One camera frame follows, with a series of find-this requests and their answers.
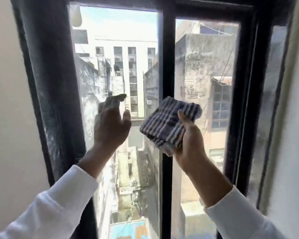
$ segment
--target folded towel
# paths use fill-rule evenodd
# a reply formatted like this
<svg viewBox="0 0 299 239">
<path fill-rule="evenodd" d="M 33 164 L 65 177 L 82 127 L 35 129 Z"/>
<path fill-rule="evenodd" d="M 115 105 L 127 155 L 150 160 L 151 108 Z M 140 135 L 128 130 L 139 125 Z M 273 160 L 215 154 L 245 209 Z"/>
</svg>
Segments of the folded towel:
<svg viewBox="0 0 299 239">
<path fill-rule="evenodd" d="M 183 143 L 185 128 L 178 118 L 178 110 L 182 110 L 192 122 L 202 113 L 200 105 L 168 96 L 140 127 L 140 132 L 168 156 L 172 156 L 173 149 L 179 148 Z"/>
</svg>

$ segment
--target striped cloth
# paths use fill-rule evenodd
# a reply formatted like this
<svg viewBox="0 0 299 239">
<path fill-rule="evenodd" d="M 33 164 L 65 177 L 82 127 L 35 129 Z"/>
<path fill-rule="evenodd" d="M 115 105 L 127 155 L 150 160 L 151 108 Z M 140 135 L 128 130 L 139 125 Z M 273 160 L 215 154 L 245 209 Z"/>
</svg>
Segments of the striped cloth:
<svg viewBox="0 0 299 239">
<path fill-rule="evenodd" d="M 140 127 L 140 132 L 168 156 L 172 156 L 173 149 L 179 148 L 183 143 L 185 128 L 178 118 L 178 110 L 182 110 L 192 122 L 202 113 L 200 105 L 168 96 Z"/>
</svg>

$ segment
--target window frame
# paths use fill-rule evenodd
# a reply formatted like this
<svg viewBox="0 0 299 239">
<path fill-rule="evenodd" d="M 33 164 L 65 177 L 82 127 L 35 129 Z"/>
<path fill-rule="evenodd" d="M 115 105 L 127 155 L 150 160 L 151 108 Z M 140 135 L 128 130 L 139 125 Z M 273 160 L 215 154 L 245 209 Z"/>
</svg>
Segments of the window frame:
<svg viewBox="0 0 299 239">
<path fill-rule="evenodd" d="M 158 11 L 159 99 L 174 96 L 176 18 L 240 22 L 224 174 L 247 193 L 271 27 L 288 23 L 294 0 L 11 0 L 42 151 L 52 186 L 86 152 L 69 2 Z M 160 238 L 171 238 L 173 160 L 160 154 Z M 96 239 L 93 200 L 73 238 Z"/>
</svg>

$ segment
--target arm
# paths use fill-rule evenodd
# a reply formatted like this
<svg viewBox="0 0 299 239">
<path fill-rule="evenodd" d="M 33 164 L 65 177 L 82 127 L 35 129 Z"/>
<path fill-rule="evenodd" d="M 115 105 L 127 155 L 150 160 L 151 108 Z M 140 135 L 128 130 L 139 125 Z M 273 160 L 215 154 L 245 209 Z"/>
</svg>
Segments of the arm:
<svg viewBox="0 0 299 239">
<path fill-rule="evenodd" d="M 0 233 L 0 239 L 68 239 L 97 189 L 96 178 L 115 150 L 126 140 L 130 113 L 118 107 L 96 117 L 94 146 L 49 190 L 38 194 L 29 208 Z"/>
<path fill-rule="evenodd" d="M 253 207 L 208 159 L 199 128 L 182 112 L 183 147 L 175 158 L 188 175 L 224 239 L 284 239 L 276 227 Z"/>
</svg>

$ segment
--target white long-sleeve shirt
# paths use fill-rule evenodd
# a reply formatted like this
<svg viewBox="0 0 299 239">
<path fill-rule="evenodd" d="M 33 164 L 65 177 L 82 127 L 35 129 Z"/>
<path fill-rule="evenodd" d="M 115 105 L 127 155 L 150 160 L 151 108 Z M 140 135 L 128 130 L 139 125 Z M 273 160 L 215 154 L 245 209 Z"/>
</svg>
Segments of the white long-sleeve shirt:
<svg viewBox="0 0 299 239">
<path fill-rule="evenodd" d="M 0 233 L 0 239 L 70 238 L 96 189 L 96 180 L 73 165 L 49 190 L 36 196 Z M 285 239 L 235 187 L 206 213 L 224 239 Z"/>
</svg>

